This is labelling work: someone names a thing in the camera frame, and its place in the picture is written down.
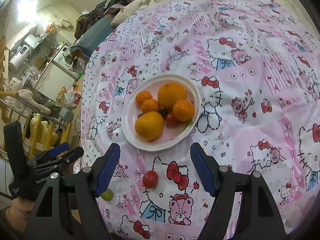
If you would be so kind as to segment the person's left hand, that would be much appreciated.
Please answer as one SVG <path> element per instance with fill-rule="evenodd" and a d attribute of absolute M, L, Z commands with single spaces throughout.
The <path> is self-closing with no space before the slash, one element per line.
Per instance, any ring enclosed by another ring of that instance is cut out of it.
<path fill-rule="evenodd" d="M 7 209 L 7 219 L 18 231 L 24 231 L 27 225 L 28 215 L 31 213 L 34 202 L 29 199 L 18 197 L 12 201 L 12 205 Z"/>

